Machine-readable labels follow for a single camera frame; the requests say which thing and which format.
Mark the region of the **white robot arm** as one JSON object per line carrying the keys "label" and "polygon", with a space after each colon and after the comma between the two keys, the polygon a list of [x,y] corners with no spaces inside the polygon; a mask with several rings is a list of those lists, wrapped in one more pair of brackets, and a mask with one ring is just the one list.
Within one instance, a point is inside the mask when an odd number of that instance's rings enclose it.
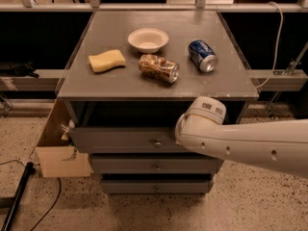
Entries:
{"label": "white robot arm", "polygon": [[225,106],[196,98],[175,127],[175,138],[192,152],[222,160],[308,177],[308,120],[223,123]]}

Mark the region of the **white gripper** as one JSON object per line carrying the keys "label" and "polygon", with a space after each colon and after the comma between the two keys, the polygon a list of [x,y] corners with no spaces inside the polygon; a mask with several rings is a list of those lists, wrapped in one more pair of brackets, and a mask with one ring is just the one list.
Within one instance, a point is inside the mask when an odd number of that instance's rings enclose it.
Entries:
{"label": "white gripper", "polygon": [[183,137],[183,130],[185,128],[185,124],[186,124],[186,116],[181,115],[176,122],[175,130],[174,130],[175,141],[178,145],[182,145],[182,137]]}

